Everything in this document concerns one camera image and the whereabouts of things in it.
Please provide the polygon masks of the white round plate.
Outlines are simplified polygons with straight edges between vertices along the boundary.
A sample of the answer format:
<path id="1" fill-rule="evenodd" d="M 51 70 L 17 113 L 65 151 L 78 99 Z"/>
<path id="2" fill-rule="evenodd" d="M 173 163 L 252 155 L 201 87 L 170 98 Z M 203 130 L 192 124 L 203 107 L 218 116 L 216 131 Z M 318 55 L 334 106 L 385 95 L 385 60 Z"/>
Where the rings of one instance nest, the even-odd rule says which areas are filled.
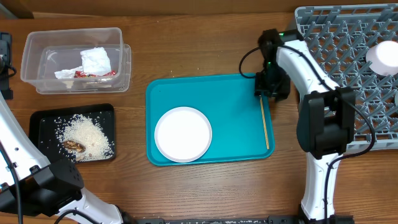
<path id="1" fill-rule="evenodd" d="M 213 131 L 208 118 L 192 107 L 176 107 L 158 120 L 154 140 L 160 153 L 177 163 L 193 162 L 209 149 Z"/>

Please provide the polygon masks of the pink bowl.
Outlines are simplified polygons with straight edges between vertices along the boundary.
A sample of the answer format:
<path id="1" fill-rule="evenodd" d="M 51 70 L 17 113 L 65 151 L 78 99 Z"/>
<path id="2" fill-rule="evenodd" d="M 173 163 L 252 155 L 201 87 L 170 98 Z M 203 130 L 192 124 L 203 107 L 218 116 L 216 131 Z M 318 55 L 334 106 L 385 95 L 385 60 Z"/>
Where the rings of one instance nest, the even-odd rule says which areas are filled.
<path id="1" fill-rule="evenodd" d="M 397 74 L 398 43 L 386 40 L 370 48 L 366 53 L 366 61 L 370 62 L 370 69 L 378 75 L 388 76 Z"/>

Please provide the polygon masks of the white napkin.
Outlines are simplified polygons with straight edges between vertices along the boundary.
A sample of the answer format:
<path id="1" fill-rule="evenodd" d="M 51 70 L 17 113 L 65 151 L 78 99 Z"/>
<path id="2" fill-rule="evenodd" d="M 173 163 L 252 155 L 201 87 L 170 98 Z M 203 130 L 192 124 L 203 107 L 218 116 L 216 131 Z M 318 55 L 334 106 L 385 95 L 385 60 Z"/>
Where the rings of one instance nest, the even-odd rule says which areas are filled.
<path id="1" fill-rule="evenodd" d="M 83 50 L 80 52 L 82 68 L 86 74 L 104 76 L 111 72 L 111 61 L 103 47 Z"/>

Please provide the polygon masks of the red snack wrapper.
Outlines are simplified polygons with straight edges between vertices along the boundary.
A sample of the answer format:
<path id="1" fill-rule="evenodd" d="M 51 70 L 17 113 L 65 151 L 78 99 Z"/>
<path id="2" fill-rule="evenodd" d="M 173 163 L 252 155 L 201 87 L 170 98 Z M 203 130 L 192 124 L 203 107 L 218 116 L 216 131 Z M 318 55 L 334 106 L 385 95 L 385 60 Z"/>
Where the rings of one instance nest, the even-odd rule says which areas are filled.
<path id="1" fill-rule="evenodd" d="M 115 74 L 116 74 L 116 72 L 114 70 L 112 70 L 104 75 L 94 75 L 94 74 L 85 73 L 83 71 L 75 71 L 73 77 L 74 78 L 110 77 L 110 76 L 114 76 Z"/>

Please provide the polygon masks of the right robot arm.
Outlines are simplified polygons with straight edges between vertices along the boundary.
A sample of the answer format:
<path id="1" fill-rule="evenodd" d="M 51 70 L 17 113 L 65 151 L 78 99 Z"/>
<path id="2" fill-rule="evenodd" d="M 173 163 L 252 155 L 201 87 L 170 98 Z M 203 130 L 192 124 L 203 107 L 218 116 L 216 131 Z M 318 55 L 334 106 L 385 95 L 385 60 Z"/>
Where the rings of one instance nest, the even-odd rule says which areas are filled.
<path id="1" fill-rule="evenodd" d="M 258 48 L 264 63 L 255 76 L 255 95 L 284 100 L 293 85 L 300 96 L 296 135 L 307 173 L 298 222 L 353 223 L 352 216 L 336 215 L 333 205 L 338 166 L 354 137 L 353 89 L 323 71 L 297 30 L 265 30 Z"/>

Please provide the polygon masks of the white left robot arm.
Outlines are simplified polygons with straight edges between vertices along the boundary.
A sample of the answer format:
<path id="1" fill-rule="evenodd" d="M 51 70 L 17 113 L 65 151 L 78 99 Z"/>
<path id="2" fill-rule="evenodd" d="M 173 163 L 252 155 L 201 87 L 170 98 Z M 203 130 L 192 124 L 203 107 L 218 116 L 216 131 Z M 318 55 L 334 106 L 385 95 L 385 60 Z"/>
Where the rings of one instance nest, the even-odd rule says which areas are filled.
<path id="1" fill-rule="evenodd" d="M 78 223 L 134 223 L 118 206 L 87 190 L 75 164 L 47 158 L 25 134 L 6 100 L 12 70 L 12 36 L 1 33 L 1 211 L 24 216 L 57 216 Z"/>

